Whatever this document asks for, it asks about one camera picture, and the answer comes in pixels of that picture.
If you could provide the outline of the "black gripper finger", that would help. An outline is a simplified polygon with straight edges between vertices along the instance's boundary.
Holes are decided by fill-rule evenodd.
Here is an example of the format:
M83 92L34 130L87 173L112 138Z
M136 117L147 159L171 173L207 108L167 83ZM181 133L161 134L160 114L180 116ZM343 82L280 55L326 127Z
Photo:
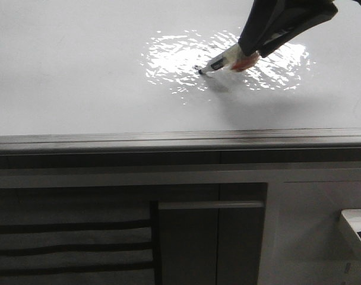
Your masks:
M255 1L238 44L242 52L249 56L259 50L259 38L268 26L280 1Z
M304 31L331 20L338 12L332 1L280 1L259 38L259 54L265 58Z

